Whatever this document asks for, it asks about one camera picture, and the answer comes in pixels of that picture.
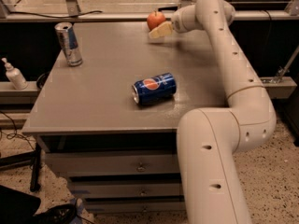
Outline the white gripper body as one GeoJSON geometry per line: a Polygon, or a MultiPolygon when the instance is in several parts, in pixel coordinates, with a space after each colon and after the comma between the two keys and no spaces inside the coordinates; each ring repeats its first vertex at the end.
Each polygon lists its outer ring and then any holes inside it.
{"type": "Polygon", "coordinates": [[[195,6],[186,6],[178,9],[172,16],[173,28],[178,33],[187,33],[196,29],[195,6]]]}

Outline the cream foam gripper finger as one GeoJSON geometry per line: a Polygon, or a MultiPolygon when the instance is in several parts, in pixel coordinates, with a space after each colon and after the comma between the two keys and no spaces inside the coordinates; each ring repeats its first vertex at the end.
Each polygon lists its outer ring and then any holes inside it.
{"type": "Polygon", "coordinates": [[[156,38],[171,35],[172,33],[173,33],[172,22],[165,21],[149,32],[149,38],[156,39],[156,38]]]}

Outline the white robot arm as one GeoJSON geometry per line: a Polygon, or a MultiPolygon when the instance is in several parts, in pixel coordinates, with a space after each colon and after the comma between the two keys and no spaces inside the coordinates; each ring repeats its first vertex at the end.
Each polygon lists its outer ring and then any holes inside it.
{"type": "Polygon", "coordinates": [[[206,31],[227,98],[226,107],[197,108],[177,129],[178,164],[189,224],[252,224],[233,154],[264,144],[275,130],[275,109],[229,25],[235,9],[224,0],[197,0],[149,32],[160,38],[206,31]]]}

